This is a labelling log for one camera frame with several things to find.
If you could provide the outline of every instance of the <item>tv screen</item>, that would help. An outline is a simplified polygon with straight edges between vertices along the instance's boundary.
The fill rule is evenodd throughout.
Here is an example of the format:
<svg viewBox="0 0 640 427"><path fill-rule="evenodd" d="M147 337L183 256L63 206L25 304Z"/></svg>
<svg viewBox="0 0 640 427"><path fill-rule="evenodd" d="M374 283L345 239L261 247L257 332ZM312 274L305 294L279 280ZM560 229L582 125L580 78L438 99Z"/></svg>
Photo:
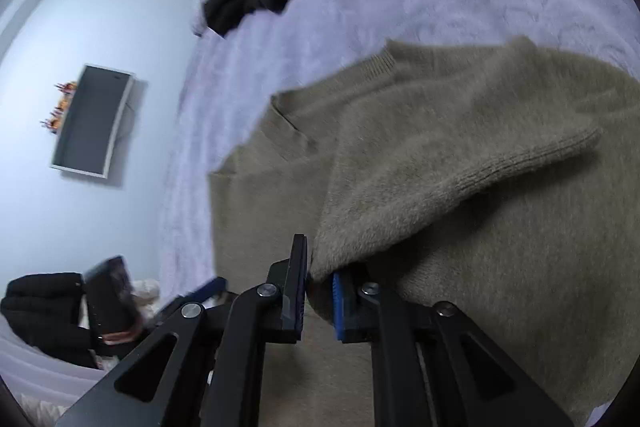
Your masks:
<svg viewBox="0 0 640 427"><path fill-rule="evenodd" d="M53 168L106 178L133 77L86 66L59 131Z"/></svg>

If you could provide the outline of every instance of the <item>metal screw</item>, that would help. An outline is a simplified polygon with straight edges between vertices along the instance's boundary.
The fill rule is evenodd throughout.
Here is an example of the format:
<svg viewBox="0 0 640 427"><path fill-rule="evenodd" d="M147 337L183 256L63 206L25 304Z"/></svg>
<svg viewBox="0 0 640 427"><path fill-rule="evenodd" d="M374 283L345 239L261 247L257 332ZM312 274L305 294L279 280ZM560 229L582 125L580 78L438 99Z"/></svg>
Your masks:
<svg viewBox="0 0 640 427"><path fill-rule="evenodd" d="M276 288L276 285L268 282L260 284L260 286L258 286L258 295L260 297L271 297L273 295L276 295L277 291L278 289Z"/></svg>
<svg viewBox="0 0 640 427"><path fill-rule="evenodd" d="M440 317L450 317L456 313L456 307L450 302L444 301L438 304L436 312Z"/></svg>
<svg viewBox="0 0 640 427"><path fill-rule="evenodd" d="M362 293L365 295L378 295L380 293L380 286L377 282L366 282L362 285Z"/></svg>
<svg viewBox="0 0 640 427"><path fill-rule="evenodd" d="M185 304L182 307L182 316L185 319L192 319L192 318L197 317L198 315L200 315L201 311L202 311L202 309L200 308L199 304L195 304L193 302L190 302L189 304Z"/></svg>

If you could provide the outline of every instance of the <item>beige sweater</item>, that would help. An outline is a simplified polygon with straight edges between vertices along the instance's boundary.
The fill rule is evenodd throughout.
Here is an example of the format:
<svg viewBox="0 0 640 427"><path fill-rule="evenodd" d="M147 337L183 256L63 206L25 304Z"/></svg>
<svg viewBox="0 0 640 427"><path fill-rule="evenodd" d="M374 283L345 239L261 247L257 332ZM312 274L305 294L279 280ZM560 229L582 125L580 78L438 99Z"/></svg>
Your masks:
<svg viewBox="0 0 640 427"><path fill-rule="evenodd" d="M379 54L273 97L210 176L216 266L264 281L294 233L314 242L311 304L366 261L423 304L459 306L582 425L640 351L640 86L537 48ZM262 425L372 425L366 346L309 311L268 351Z"/></svg>

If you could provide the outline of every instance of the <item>knit sweater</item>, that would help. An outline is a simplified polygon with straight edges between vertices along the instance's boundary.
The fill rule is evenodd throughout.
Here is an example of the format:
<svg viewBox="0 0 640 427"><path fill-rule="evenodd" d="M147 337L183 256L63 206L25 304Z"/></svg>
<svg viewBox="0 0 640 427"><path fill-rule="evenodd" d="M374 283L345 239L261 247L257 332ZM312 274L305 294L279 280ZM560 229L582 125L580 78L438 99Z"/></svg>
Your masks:
<svg viewBox="0 0 640 427"><path fill-rule="evenodd" d="M211 174L218 273L263 282L305 233L320 315L329 274L364 261L404 299L454 302L583 425L640 351L639 128L638 83L592 58L388 42L274 96ZM268 350L262 425L371 425L367 350L307 315Z"/></svg>

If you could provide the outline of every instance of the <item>bed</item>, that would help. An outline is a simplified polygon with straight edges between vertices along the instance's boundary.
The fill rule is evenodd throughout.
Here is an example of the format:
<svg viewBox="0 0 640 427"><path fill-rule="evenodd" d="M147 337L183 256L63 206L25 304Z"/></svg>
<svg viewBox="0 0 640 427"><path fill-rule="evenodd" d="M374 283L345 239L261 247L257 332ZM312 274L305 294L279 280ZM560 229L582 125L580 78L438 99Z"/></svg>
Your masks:
<svg viewBox="0 0 640 427"><path fill-rule="evenodd" d="M640 77L633 0L290 0L281 15L246 16L223 39L206 28L180 97L160 218L166 301L214 275L206 174L247 139L274 92L302 87L378 51L422 44L535 43L610 62Z"/></svg>

